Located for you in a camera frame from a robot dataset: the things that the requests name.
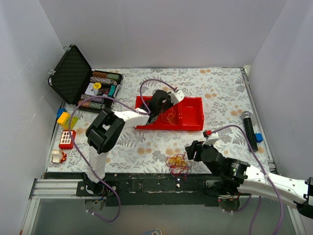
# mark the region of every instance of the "blue plastic piece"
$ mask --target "blue plastic piece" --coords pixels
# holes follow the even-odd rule
[[[110,90],[110,92],[108,94],[108,97],[113,98],[114,92],[115,92],[115,86],[111,86],[111,90]]]
[[[261,143],[263,141],[263,136],[261,133],[255,133],[255,138],[257,143]]]
[[[58,113],[57,113],[57,119],[59,119],[59,117],[62,115],[63,112],[66,112],[66,109],[58,109]]]

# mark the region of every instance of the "yellow block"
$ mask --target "yellow block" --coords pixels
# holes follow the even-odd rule
[[[68,130],[68,123],[69,123],[70,114],[67,112],[63,112],[59,119],[57,120],[57,123],[62,126],[63,130]],[[73,117],[72,122],[70,124],[70,129],[73,130],[73,127],[79,120],[78,117]]]

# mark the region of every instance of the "blue block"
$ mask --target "blue block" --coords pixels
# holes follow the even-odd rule
[[[59,117],[62,115],[63,112],[66,112],[66,109],[58,109],[58,113],[57,113],[57,119],[59,119]]]
[[[263,141],[263,137],[261,133],[255,133],[255,138],[257,143],[261,143]]]

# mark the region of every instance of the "open black case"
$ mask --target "open black case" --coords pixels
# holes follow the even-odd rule
[[[54,70],[50,70],[51,74],[48,79],[48,84],[61,96],[66,103],[77,105],[82,94],[85,93],[87,86],[92,77],[91,66],[84,58],[80,50],[75,44],[69,47],[64,47],[65,54],[61,58]],[[118,84],[122,83],[123,75],[113,72],[105,72],[116,74],[119,76]],[[111,100],[105,100],[105,105],[110,108]],[[99,113],[100,110],[92,110],[80,107],[81,110]]]

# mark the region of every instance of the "case lid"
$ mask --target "case lid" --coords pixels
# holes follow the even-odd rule
[[[48,79],[48,84],[68,104],[77,105],[80,95],[85,92],[90,82],[91,75],[91,66],[78,47],[72,44]]]

